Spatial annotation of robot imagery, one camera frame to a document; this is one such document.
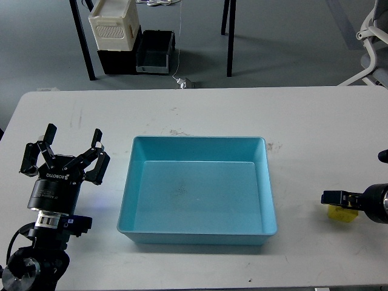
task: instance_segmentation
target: yellow sponge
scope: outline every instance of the yellow sponge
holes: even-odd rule
[[[352,222],[358,216],[358,210],[329,205],[327,216],[338,221]]]

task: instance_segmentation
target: table surface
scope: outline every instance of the table surface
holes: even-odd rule
[[[57,290],[212,289],[388,284],[388,226],[360,213],[327,217],[323,190],[363,192],[388,182],[377,154],[388,148],[382,87],[31,92],[0,142],[0,262],[37,213],[35,178],[19,174],[25,144],[58,131],[55,153],[78,155],[95,128],[111,156],[100,186],[83,183],[75,214],[92,229],[71,237]],[[116,229],[132,141],[138,135],[262,136],[278,233],[263,246],[135,244]],[[28,246],[23,237],[16,247]]]

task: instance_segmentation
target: blue plastic tray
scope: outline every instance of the blue plastic tray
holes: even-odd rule
[[[118,230],[137,243],[264,243],[277,231],[265,140],[136,137]]]

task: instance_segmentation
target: table leg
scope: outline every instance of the table leg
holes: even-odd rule
[[[229,38],[228,38],[228,60],[226,75],[232,76],[232,65],[233,65],[233,44],[235,41],[235,19],[236,19],[236,0],[230,2],[229,12]]]
[[[229,2],[230,0],[225,0],[224,2],[224,12],[222,13],[222,24],[221,24],[222,35],[225,35],[226,22],[228,20],[228,12],[229,12]]]
[[[85,2],[86,2],[86,6],[89,9],[89,11],[92,12],[93,7],[94,7],[92,0],[85,0]]]
[[[96,80],[96,76],[95,76],[95,73],[93,70],[92,60],[90,59],[90,54],[89,54],[89,49],[87,47],[87,43],[86,43],[86,39],[85,39],[84,29],[82,27],[82,23],[80,20],[77,0],[69,0],[69,1],[70,1],[70,6],[72,8],[75,27],[77,29],[77,34],[78,34],[78,38],[79,38],[79,43],[81,45],[82,54],[84,55],[84,60],[85,60],[85,64],[86,64],[87,73],[89,75],[89,80],[94,81],[94,80]]]

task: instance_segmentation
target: cable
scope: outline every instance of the cable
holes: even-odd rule
[[[182,0],[136,0],[136,3],[145,3],[148,6],[158,6],[158,5],[170,5],[174,3],[181,2]]]
[[[26,235],[28,234],[28,232],[30,231],[30,229],[33,229],[35,226],[35,222],[31,222],[31,223],[28,223],[24,226],[22,226],[17,232],[15,232],[15,234],[13,235],[11,241],[10,241],[10,244],[8,246],[8,250],[7,250],[7,257],[6,257],[6,260],[7,260],[7,264],[8,264],[8,260],[10,259],[11,257],[11,251],[12,251],[12,246],[13,246],[13,243],[15,242],[16,240],[16,237],[20,234],[20,235]]]
[[[179,69],[179,63],[181,61],[181,32],[182,32],[182,2],[179,8],[179,35],[178,35],[178,66],[176,67],[176,71],[172,77],[175,79],[176,82],[179,80],[175,78],[176,73],[178,72]]]

